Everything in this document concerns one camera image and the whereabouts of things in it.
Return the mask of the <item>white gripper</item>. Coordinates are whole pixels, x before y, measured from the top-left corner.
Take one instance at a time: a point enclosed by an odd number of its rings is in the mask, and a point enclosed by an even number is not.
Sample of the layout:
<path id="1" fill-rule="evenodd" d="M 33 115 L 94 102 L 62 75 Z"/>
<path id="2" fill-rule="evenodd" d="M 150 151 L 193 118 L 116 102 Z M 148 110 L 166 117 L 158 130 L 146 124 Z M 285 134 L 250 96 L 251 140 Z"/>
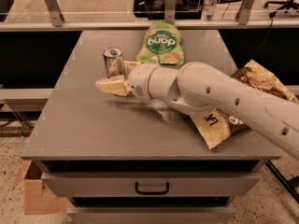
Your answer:
<path id="1" fill-rule="evenodd" d="M 119 96 L 127 96 L 131 89 L 137 98 L 150 98 L 150 76 L 159 67 L 160 65 L 155 63 L 140 64 L 136 61 L 115 59 L 109 68 L 111 78 L 97 80 L 95 86 L 99 91 Z"/>

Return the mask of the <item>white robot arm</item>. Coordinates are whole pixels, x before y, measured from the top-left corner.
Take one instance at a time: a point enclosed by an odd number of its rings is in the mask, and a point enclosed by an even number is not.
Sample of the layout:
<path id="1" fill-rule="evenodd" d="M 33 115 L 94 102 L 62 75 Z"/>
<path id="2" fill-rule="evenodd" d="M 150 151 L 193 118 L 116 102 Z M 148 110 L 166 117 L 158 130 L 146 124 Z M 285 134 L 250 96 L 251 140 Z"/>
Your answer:
<path id="1" fill-rule="evenodd" d="M 131 93 L 161 100 L 194 119 L 218 108 L 299 159 L 299 105 L 254 89 L 206 63 L 180 68 L 142 63 L 128 76 L 100 79 L 95 86 L 120 96 Z"/>

